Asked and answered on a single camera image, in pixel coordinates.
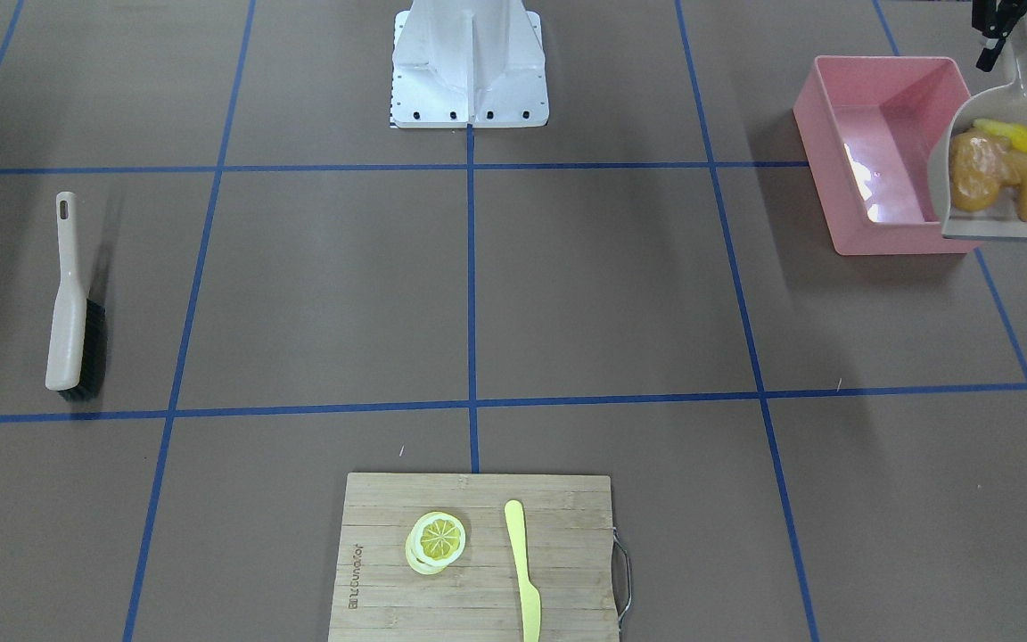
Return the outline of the beige dustpan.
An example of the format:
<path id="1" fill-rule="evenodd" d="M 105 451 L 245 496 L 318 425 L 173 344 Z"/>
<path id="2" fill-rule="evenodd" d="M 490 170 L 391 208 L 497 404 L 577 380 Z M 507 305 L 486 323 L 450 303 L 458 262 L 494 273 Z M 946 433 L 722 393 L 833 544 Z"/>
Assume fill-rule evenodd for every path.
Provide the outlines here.
<path id="1" fill-rule="evenodd" d="M 941 234 L 1027 241 L 1027 16 L 990 34 L 1014 64 L 1009 84 L 967 99 L 928 161 Z"/>

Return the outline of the beige hand brush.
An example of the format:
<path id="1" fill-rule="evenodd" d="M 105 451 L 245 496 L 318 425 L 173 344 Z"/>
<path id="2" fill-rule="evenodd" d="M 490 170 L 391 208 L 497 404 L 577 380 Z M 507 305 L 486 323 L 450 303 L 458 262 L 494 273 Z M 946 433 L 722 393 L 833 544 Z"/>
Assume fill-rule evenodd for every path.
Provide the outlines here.
<path id="1" fill-rule="evenodd" d="M 54 198 L 60 282 L 46 350 L 45 388 L 69 403 L 96 399 L 109 361 L 109 334 L 102 303 L 91 298 L 81 269 L 77 196 Z"/>

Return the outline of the pink plastic bin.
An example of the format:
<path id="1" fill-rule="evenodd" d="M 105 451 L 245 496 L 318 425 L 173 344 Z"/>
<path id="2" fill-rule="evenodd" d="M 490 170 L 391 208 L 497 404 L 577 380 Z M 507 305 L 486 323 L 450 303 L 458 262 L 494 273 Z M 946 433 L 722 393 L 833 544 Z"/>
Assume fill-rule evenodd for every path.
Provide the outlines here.
<path id="1" fill-rule="evenodd" d="M 841 256 L 969 253 L 933 207 L 928 161 L 969 99 L 949 56 L 820 54 L 793 116 Z"/>

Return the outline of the yellow toy knife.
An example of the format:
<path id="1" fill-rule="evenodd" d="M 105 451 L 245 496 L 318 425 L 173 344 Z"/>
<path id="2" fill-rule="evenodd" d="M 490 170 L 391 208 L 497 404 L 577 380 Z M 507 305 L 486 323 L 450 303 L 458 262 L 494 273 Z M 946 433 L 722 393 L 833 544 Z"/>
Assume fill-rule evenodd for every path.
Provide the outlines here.
<path id="1" fill-rule="evenodd" d="M 517 499 L 503 507 L 506 532 L 514 554 L 514 573 L 518 582 L 519 613 L 522 619 L 522 641 L 539 641 L 542 626 L 542 598 L 530 579 L 529 535 L 524 506 Z"/>

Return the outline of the yellow toy lemon slice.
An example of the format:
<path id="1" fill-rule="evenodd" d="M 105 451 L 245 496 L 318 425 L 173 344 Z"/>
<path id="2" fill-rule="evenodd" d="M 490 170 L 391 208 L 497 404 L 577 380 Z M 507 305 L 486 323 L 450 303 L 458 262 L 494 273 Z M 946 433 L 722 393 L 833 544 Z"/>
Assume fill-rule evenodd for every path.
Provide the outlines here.
<path id="1" fill-rule="evenodd" d="M 431 576 L 444 572 L 467 546 L 467 528 L 452 514 L 429 512 L 412 525 L 404 540 L 404 556 L 413 572 Z"/>

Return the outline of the wooden cutting board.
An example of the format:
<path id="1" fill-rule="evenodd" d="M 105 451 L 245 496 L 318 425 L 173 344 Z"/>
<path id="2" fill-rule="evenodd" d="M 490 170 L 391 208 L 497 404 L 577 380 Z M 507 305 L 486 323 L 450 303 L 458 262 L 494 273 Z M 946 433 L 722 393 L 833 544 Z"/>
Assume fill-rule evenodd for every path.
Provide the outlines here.
<path id="1" fill-rule="evenodd" d="M 330 641 L 521 641 L 522 601 L 505 505 L 522 504 L 526 572 L 542 641 L 617 641 L 612 483 L 604 475 L 350 473 Z M 464 552 L 416 572 L 408 533 L 431 512 L 464 524 Z"/>

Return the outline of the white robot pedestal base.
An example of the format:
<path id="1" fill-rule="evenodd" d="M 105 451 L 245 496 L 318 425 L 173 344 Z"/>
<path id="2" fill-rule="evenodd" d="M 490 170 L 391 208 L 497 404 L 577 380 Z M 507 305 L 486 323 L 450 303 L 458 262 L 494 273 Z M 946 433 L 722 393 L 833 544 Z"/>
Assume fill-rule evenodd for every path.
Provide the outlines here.
<path id="1" fill-rule="evenodd" d="M 550 120 L 545 37 L 522 1 L 415 1 L 394 17 L 389 122 L 538 128 Z"/>

